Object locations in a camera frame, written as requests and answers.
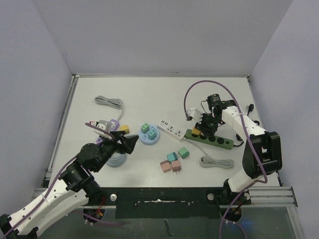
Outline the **green power strip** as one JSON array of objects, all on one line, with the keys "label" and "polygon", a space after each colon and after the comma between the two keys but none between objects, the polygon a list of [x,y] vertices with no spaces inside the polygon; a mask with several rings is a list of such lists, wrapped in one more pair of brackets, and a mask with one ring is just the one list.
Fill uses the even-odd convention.
[{"label": "green power strip", "polygon": [[191,129],[186,130],[186,134],[184,136],[186,139],[207,144],[207,145],[212,145],[212,146],[223,148],[223,149],[227,149],[227,150],[231,150],[234,147],[233,140],[219,137],[219,136],[200,137],[200,135],[192,134],[191,131],[192,131]]}]

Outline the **green plug adapter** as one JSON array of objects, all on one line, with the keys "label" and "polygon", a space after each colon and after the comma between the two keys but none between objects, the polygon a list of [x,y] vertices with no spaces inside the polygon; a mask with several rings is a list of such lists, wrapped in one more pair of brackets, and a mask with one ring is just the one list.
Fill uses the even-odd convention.
[{"label": "green plug adapter", "polygon": [[141,132],[142,132],[142,133],[147,133],[149,130],[150,130],[150,126],[149,126],[148,123],[144,123],[144,124],[141,126]]},{"label": "green plug adapter", "polygon": [[182,159],[185,159],[190,155],[189,151],[185,147],[180,148],[177,152]]}]

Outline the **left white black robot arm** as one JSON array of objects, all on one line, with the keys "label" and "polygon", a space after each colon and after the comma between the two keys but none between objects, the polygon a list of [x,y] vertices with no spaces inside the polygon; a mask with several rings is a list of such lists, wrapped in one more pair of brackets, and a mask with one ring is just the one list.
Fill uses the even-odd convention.
[{"label": "left white black robot arm", "polygon": [[87,143],[57,173],[49,188],[19,211],[0,217],[5,239],[35,239],[64,215],[87,203],[101,202],[103,190],[93,173],[99,172],[114,153],[131,154],[136,134],[112,131],[99,144]]}]

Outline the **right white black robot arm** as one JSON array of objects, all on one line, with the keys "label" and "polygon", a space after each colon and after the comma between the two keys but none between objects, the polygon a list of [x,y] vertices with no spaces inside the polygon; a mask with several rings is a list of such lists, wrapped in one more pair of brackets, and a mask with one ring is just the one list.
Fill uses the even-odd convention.
[{"label": "right white black robot arm", "polygon": [[283,166],[280,136],[269,132],[236,106],[234,100],[222,101],[218,94],[207,97],[210,113],[203,113],[196,123],[204,137],[215,137],[218,126],[225,123],[246,141],[241,169],[224,182],[222,198],[232,204],[240,197],[240,192],[254,183],[267,183],[267,176],[280,170]]}]

